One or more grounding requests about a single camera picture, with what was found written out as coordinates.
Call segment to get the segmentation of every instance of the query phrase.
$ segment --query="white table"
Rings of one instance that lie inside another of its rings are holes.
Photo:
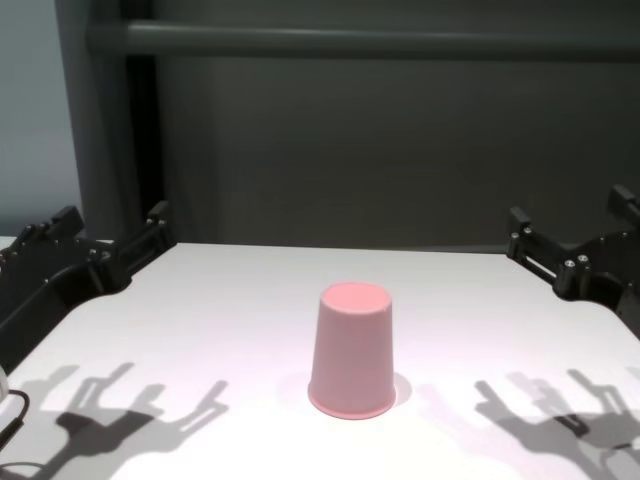
[[[394,301],[398,404],[365,421],[306,396],[319,296],[345,280]],[[637,479],[635,451],[611,448],[640,437],[638,367],[612,313],[557,299],[503,256],[182,244],[14,372],[34,404],[0,463],[69,480]],[[101,388],[73,405],[91,377]],[[185,430],[212,388],[211,416]],[[18,402],[4,408],[2,424]],[[574,432],[552,418],[571,413]]]

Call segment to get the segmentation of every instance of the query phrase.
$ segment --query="upside-down cup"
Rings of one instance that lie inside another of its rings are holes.
[[[322,294],[309,399],[333,417],[361,420],[395,401],[391,296],[366,283]]]

